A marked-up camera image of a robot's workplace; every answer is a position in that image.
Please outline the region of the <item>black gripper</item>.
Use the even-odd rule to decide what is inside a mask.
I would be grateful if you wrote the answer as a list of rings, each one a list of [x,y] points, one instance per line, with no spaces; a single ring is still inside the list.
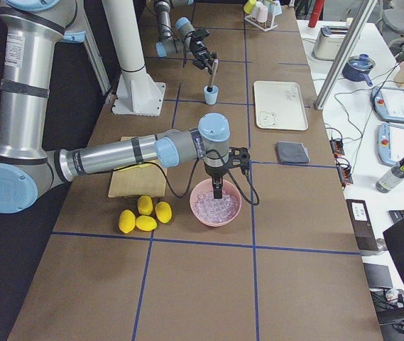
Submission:
[[[212,178],[213,198],[222,199],[223,177],[228,171],[226,161],[223,158],[210,158],[208,156],[205,156],[203,161],[205,172]]]
[[[207,70],[212,74],[214,61],[217,59],[215,52],[211,53],[204,45],[203,40],[192,39],[190,41],[190,52],[194,56],[192,64],[200,70]]]

